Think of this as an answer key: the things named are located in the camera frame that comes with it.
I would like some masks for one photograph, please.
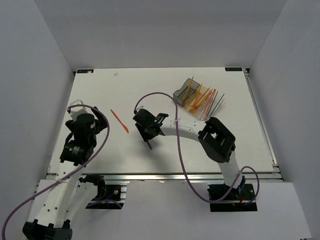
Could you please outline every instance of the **black sticker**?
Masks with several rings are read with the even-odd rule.
[[[76,71],[77,74],[92,74],[93,72],[93,69],[78,69]]]
[[[242,67],[225,67],[226,72],[242,72]]]

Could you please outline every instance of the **gray wall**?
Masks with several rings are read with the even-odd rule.
[[[320,2],[288,0],[251,69],[281,172],[320,239]]]
[[[73,75],[33,0],[0,1],[0,226],[48,169]],[[10,220],[21,239],[27,205]]]
[[[250,68],[286,0],[35,0],[73,70]]]

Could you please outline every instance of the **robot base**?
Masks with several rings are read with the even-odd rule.
[[[209,185],[208,192],[210,200],[221,198],[229,187],[224,184]],[[232,192],[221,202],[211,203],[210,211],[213,212],[256,212],[258,211],[256,201],[245,205],[255,196],[255,190],[252,184],[245,184],[242,188],[241,195],[236,191]]]

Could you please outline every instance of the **orange spoon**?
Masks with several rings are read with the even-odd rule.
[[[129,133],[129,129],[127,128],[127,126],[122,123],[122,121],[120,120],[120,118],[117,116],[117,114],[116,114],[112,109],[110,109],[110,110],[111,110],[111,112],[113,113],[113,115],[115,116],[115,118],[116,118],[116,119],[119,121],[119,123],[122,125],[122,127],[124,128],[124,130],[125,130],[127,133]]]

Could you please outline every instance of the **tabletop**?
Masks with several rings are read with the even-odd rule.
[[[224,67],[180,68],[117,68],[94,69],[92,73],[76,73],[69,103],[82,100],[97,106],[110,124],[110,135],[97,157],[85,168],[85,173],[97,174],[177,174],[182,173],[176,136],[157,136],[150,141],[152,150],[144,143],[135,127],[134,107],[151,92],[169,95],[180,89],[194,76],[194,81],[224,93],[224,102],[216,111],[218,118],[235,136],[235,155],[239,168],[251,166],[257,172],[272,172],[272,157],[265,142],[253,100],[242,71],[226,71]],[[174,117],[175,106],[163,95],[152,95],[140,103],[153,115],[167,113]],[[120,125],[111,109],[128,127]],[[179,118],[200,121],[179,106]],[[50,163],[49,173],[58,171],[60,155],[69,134],[66,112]],[[107,131],[97,135],[100,146]],[[203,147],[190,139],[181,139],[181,151],[187,172],[220,173],[216,162],[208,158]]]

